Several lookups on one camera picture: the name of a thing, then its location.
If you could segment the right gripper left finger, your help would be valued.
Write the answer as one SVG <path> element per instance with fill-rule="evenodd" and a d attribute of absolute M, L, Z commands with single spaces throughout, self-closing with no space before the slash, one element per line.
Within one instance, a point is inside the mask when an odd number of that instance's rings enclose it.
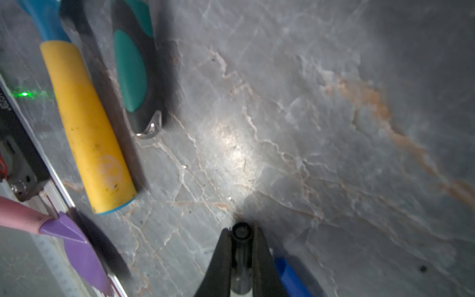
<path fill-rule="evenodd" d="M 221 231 L 214 254 L 195 297 L 229 297 L 231 290 L 232 239 L 230 230 Z"/>

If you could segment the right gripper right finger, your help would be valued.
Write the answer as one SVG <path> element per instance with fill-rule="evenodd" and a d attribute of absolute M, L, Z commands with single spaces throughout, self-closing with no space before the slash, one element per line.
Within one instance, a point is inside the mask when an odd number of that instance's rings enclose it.
<path fill-rule="evenodd" d="M 288 297 L 289 294 L 280 280 L 266 237 L 258 225 L 253 225 L 252 240 L 252 296 Z"/>

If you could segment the black pen cap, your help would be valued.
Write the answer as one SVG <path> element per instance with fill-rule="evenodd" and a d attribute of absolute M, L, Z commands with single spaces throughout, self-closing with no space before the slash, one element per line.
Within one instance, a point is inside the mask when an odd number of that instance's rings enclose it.
<path fill-rule="evenodd" d="M 252 244 L 254 230 L 245 222 L 239 222 L 231 229 L 232 270 L 231 291 L 245 295 L 252 289 Z"/>

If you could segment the blue pen cap upper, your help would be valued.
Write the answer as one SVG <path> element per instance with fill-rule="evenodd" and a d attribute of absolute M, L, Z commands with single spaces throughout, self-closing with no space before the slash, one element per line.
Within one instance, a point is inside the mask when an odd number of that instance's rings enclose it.
<path fill-rule="evenodd" d="M 297 276 L 296 272 L 283 257 L 274 260 L 280 280 L 290 297 L 311 297 L 309 290 Z"/>

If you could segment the green handled ratchet screwdriver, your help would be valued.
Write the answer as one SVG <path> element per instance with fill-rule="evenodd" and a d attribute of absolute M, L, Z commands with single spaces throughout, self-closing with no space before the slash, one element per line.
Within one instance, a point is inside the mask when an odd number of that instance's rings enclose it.
<path fill-rule="evenodd" d="M 150 10 L 143 1 L 111 1 L 116 70 L 131 131 L 154 137 L 162 126 L 162 91 Z"/>

